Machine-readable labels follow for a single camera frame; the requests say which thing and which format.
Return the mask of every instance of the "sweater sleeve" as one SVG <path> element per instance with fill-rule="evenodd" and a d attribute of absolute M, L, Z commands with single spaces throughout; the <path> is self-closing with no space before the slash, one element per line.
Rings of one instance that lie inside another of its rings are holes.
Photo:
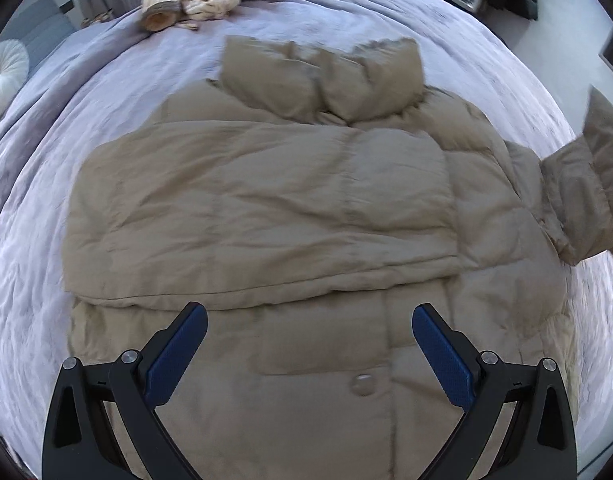
<path fill-rule="evenodd" d="M 595 88 L 584 133 L 541 163 L 545 226 L 563 261 L 613 251 L 613 106 Z"/>

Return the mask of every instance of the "metal screw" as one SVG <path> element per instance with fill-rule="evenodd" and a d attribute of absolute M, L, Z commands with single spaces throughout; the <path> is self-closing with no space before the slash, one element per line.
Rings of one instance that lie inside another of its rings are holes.
<path fill-rule="evenodd" d="M 138 353 L 135 350 L 127 350 L 122 354 L 122 362 L 125 364 L 131 364 L 138 360 Z"/>
<path fill-rule="evenodd" d="M 62 368 L 64 368 L 64 370 L 72 370 L 75 368 L 75 365 L 77 365 L 77 359 L 75 357 L 69 357 L 62 363 Z"/>
<path fill-rule="evenodd" d="M 546 358 L 544 361 L 542 361 L 542 365 L 544 365 L 544 368 L 550 372 L 557 370 L 557 363 L 550 358 Z"/>
<path fill-rule="evenodd" d="M 497 354 L 494 352 L 482 352 L 481 360 L 484 361 L 488 365 L 494 365 L 497 363 Z"/>

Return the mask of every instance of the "white pillow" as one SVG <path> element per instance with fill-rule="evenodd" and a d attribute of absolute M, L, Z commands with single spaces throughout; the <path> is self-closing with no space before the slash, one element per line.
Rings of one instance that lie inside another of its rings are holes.
<path fill-rule="evenodd" d="M 0 43 L 0 117 L 29 76 L 29 54 L 18 40 Z"/>

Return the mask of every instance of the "snap button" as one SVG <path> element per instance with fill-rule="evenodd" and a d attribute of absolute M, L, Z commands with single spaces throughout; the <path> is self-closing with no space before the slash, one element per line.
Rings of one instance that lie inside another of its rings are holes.
<path fill-rule="evenodd" d="M 375 393 L 375 378 L 370 374 L 362 374 L 353 378 L 350 390 L 359 396 L 366 397 Z"/>

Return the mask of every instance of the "bed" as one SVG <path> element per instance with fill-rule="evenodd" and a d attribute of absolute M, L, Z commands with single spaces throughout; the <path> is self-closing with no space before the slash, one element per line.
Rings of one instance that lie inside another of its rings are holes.
<path fill-rule="evenodd" d="M 68 356 L 73 299 L 62 289 L 60 251 L 75 176 L 96 146 L 135 130 L 167 95 L 217 75 L 231 34 L 342 50 L 413 37 L 427 84 L 473 102 L 506 139 L 546 156 L 574 138 L 530 70 L 480 22 L 441 0 L 248 0 L 198 32 L 147 36 L 133 12 L 71 35 L 0 121 L 0 430 L 35 474 L 54 381 Z M 570 269 L 569 301 L 583 450 L 613 403 L 608 253 Z"/>

